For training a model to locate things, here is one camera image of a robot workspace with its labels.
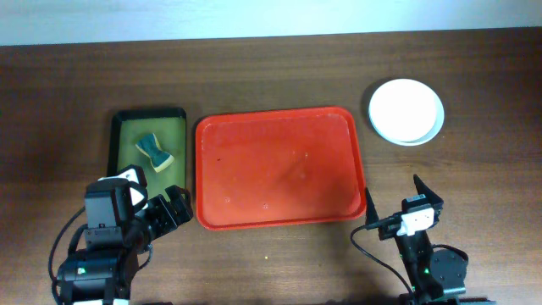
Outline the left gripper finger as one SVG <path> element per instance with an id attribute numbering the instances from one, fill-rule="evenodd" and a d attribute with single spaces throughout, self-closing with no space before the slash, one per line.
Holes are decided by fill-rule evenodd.
<path id="1" fill-rule="evenodd" d="M 143 219 L 148 223 L 152 240 L 156 240 L 178 228 L 173 206 L 163 195 L 152 198 L 143 209 Z"/>
<path id="2" fill-rule="evenodd" d="M 189 191 L 179 186 L 169 186 L 165 191 L 169 196 L 169 203 L 174 211 L 174 222 L 177 225 L 182 225 L 192 220 L 194 212 L 191 207 L 191 194 Z"/>

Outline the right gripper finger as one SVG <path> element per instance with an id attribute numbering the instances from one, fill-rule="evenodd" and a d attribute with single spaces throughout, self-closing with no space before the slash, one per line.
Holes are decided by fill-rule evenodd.
<path id="1" fill-rule="evenodd" d="M 413 175 L 413 181 L 418 195 L 424 195 L 427 198 L 435 197 L 435 193 L 421 180 L 418 175 Z"/>
<path id="2" fill-rule="evenodd" d="M 365 188 L 365 198 L 366 198 L 366 225 L 372 225 L 374 223 L 377 223 L 379 221 L 379 216 L 376 211 L 376 208 L 373 203 L 373 199 L 371 197 L 369 189 Z"/>

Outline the green yellow sponge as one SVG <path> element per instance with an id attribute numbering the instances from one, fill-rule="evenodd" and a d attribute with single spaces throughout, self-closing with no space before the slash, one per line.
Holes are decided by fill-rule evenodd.
<path id="1" fill-rule="evenodd" d="M 152 168 L 157 173 L 168 168 L 174 162 L 174 156 L 161 148 L 154 133 L 143 136 L 135 146 L 149 158 Z"/>

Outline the light blue plate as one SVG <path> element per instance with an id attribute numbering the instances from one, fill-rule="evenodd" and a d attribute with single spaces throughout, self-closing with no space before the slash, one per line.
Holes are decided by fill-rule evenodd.
<path id="1" fill-rule="evenodd" d="M 387 135 L 385 135 L 383 132 L 381 131 L 378 131 L 378 134 L 384 138 L 386 141 L 389 141 L 393 144 L 396 144 L 396 145 L 399 145 L 399 146 L 404 146 L 404 147 L 414 147 L 414 146 L 419 146 L 419 145 L 423 145 L 424 143 L 427 143 L 428 141 L 431 141 L 432 139 L 434 139 L 441 131 L 443 125 L 444 125 L 444 122 L 445 122 L 445 109 L 444 109 L 444 106 L 442 104 L 441 101 L 437 101 L 435 103 L 435 109 L 436 109 L 436 115 L 435 115 L 435 122 L 434 122 L 434 125 L 433 127 L 429 130 L 429 132 L 427 134 L 425 134 L 424 136 L 416 139 L 416 140 L 413 140 L 413 141 L 400 141 L 400 140 L 396 140 L 396 139 L 393 139 Z"/>

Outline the white plate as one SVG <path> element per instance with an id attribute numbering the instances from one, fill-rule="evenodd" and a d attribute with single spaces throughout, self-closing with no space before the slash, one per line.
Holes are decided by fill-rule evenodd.
<path id="1" fill-rule="evenodd" d="M 388 141 L 417 141 L 437 121 L 435 97 L 434 90 L 420 81 L 390 80 L 371 96 L 368 117 L 374 129 Z"/>

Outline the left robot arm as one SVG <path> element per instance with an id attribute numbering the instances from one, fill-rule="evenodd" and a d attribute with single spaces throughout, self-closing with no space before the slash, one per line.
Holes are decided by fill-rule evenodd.
<path id="1" fill-rule="evenodd" d="M 150 263 L 152 242 L 193 218 L 190 193 L 178 186 L 147 196 L 145 184 L 123 178 L 86 188 L 87 222 L 72 236 L 53 276 L 57 304 L 128 304 L 136 273 Z"/>

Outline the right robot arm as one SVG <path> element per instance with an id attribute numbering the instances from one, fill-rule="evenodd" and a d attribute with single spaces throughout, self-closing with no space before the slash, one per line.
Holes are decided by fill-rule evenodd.
<path id="1" fill-rule="evenodd" d="M 376 229 L 379 239 L 394 239 L 407 277 L 407 293 L 399 296 L 401 304 L 458 304 L 466 292 L 468 255 L 455 247 L 434 244 L 427 230 L 440 221 L 444 200 L 417 176 L 413 182 L 418 194 L 402 200 L 401 210 L 381 219 L 369 191 L 366 230 Z"/>

